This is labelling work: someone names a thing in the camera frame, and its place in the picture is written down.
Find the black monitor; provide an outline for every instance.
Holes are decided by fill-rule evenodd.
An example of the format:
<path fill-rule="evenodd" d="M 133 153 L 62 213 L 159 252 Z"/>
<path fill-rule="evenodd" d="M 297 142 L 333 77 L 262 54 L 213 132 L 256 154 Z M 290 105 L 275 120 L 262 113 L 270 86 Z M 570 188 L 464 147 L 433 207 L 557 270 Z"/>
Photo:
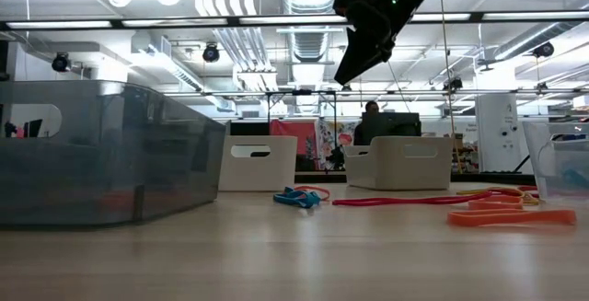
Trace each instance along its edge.
<path fill-rule="evenodd" d="M 422 136 L 419 113 L 381 112 L 363 113 L 362 131 L 365 144 L 376 136 Z"/>

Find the white storage box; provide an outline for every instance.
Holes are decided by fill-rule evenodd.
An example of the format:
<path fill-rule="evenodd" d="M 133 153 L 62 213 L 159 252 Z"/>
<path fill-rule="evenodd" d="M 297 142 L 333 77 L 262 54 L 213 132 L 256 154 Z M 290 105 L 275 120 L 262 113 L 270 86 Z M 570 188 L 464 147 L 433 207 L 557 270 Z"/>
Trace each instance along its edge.
<path fill-rule="evenodd" d="M 450 186 L 452 139 L 378 136 L 344 147 L 348 184 L 381 191 L 445 190 Z"/>
<path fill-rule="evenodd" d="M 295 136 L 227 136 L 219 191 L 283 191 L 295 183 Z"/>
<path fill-rule="evenodd" d="M 589 124 L 525 122 L 540 198 L 589 205 Z"/>

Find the table surface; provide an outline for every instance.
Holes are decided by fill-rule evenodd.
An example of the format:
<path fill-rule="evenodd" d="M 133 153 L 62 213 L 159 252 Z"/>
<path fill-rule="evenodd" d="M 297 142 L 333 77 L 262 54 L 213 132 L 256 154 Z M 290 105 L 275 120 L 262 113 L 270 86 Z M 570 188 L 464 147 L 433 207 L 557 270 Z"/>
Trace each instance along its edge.
<path fill-rule="evenodd" d="M 448 193 L 324 186 L 336 199 Z M 0 232 L 0 299 L 589 299 L 586 213 L 577 212 L 578 226 L 447 225 L 458 208 L 304 210 L 269 193 L 220 193 L 145 226 Z"/>

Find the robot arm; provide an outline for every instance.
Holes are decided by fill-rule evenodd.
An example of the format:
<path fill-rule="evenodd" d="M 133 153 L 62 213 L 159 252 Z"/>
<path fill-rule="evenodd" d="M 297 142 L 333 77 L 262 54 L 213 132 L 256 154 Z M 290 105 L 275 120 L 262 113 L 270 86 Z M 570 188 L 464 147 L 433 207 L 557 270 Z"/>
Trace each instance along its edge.
<path fill-rule="evenodd" d="M 346 17 L 356 31 L 348 29 L 348 48 L 334 76 L 345 85 L 379 63 L 385 63 L 395 38 L 424 0 L 335 0 L 336 14 Z"/>

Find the person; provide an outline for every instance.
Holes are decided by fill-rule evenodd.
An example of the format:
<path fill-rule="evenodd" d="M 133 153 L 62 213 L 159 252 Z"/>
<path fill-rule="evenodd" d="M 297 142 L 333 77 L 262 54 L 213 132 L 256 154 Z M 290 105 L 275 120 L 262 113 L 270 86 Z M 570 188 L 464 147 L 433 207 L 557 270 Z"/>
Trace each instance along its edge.
<path fill-rule="evenodd" d="M 378 103 L 374 101 L 368 101 L 364 106 L 364 109 L 366 110 L 366 113 L 376 114 L 379 111 Z M 356 128 L 353 130 L 353 145 L 369 145 L 364 140 L 362 122 L 360 122 L 358 126 L 356 126 Z"/>

